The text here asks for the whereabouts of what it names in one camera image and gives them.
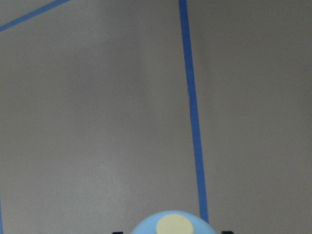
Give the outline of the light blue service bell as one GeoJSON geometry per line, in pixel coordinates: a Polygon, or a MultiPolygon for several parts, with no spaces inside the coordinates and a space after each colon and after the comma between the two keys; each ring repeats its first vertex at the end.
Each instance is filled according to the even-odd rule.
{"type": "Polygon", "coordinates": [[[133,234],[215,234],[200,217],[184,211],[162,211],[141,221],[133,234]]]}

